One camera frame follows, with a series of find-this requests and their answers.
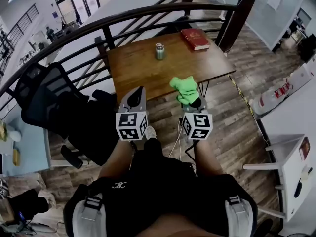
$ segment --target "white table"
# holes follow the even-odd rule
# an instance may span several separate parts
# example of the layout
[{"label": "white table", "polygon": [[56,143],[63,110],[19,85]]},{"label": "white table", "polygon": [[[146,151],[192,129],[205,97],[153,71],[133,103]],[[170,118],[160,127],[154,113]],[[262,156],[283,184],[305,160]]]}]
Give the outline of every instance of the white table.
[{"label": "white table", "polygon": [[304,134],[278,135],[271,137],[271,146],[266,147],[266,151],[273,151],[276,163],[246,164],[243,168],[252,170],[278,170],[281,185],[276,186],[276,189],[282,191],[284,211],[279,212],[260,206],[258,209],[259,211],[289,221],[298,208],[300,208],[312,188],[313,172],[310,173],[307,180],[301,180],[303,184],[301,192],[298,197],[294,197],[303,169],[310,169],[310,167],[312,167],[311,151],[306,159],[302,160],[299,148],[305,138]]},{"label": "white table", "polygon": [[20,165],[13,165],[11,155],[2,155],[3,176],[18,176],[51,167],[71,166],[66,160],[51,159],[48,131],[24,123],[19,105],[16,105],[3,120],[22,135],[20,142],[14,142],[14,148],[20,152]]}]

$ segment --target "shoe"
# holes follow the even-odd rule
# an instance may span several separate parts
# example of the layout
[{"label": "shoe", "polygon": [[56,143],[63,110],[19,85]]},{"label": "shoe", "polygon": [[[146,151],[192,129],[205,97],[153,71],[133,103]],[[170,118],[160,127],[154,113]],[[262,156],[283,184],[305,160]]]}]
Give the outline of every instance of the shoe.
[{"label": "shoe", "polygon": [[152,139],[152,138],[157,139],[156,131],[152,126],[147,126],[145,130],[145,136],[147,140]]}]

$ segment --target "green cloth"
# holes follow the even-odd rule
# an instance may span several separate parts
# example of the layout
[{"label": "green cloth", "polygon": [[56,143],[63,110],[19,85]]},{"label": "green cloth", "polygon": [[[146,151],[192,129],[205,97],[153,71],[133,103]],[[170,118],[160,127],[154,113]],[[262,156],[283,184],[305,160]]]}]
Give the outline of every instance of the green cloth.
[{"label": "green cloth", "polygon": [[191,104],[199,98],[197,91],[198,85],[194,81],[193,76],[186,79],[174,77],[169,84],[180,93],[180,95],[177,96],[177,100],[184,105]]}]

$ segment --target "caution tape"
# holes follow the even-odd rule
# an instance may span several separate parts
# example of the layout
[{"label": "caution tape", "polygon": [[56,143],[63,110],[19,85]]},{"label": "caution tape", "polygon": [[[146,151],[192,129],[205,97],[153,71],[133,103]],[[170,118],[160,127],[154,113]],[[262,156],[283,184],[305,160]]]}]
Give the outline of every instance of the caution tape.
[{"label": "caution tape", "polygon": [[238,90],[238,93],[239,95],[243,98],[244,102],[246,103],[248,109],[250,110],[252,116],[254,117],[255,119],[255,116],[253,114],[253,110],[251,108],[251,106],[249,105],[249,101],[247,100],[247,98],[245,97],[245,95],[243,94],[243,92],[241,91],[241,89],[238,87],[238,85],[236,84],[236,82],[234,81],[234,79],[230,76],[230,75],[227,75],[228,78],[232,81],[233,85],[235,86],[235,88]]}]

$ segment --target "wooden floor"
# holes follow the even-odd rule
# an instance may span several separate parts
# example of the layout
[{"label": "wooden floor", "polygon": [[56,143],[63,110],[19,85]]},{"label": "wooden floor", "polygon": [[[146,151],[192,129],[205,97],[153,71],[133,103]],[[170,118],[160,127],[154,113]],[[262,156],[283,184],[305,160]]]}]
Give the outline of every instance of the wooden floor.
[{"label": "wooden floor", "polygon": [[[192,11],[193,17],[206,15],[209,16],[209,13],[196,14],[195,11]],[[301,63],[295,52],[283,50],[278,50],[276,53],[270,52],[247,26],[244,26],[228,53],[228,59],[237,69],[233,78],[249,99],[289,76]],[[148,102],[149,120],[156,129],[165,156],[169,155],[176,141],[178,118],[182,114],[181,106],[175,100],[175,96],[176,94],[172,94]],[[268,162],[269,159],[256,122],[229,78],[222,77],[211,81],[206,100],[208,111],[213,114],[214,126],[209,142],[223,169],[233,175],[259,205],[278,210],[273,173],[242,169],[245,163],[263,163]],[[53,158],[60,159],[59,150],[64,142],[53,134],[49,139]],[[190,161],[190,158],[184,154],[188,145],[185,136],[182,136],[182,161]],[[179,158],[179,156],[180,150],[177,145],[172,157]],[[63,221],[63,206],[71,198],[78,185],[80,183],[90,184],[97,178],[99,171],[100,167],[92,163],[79,170],[72,167],[55,168],[41,171],[41,175],[9,178],[8,181],[11,193],[16,195],[35,186],[37,184],[35,180],[41,179],[42,176],[47,190],[55,196],[56,208],[45,214],[37,215],[34,221],[49,224],[55,228],[58,221]],[[259,213],[259,222],[265,218],[267,218],[265,214]],[[277,226],[278,219],[270,218]],[[57,234],[46,236],[65,237],[64,226],[59,224]]]}]

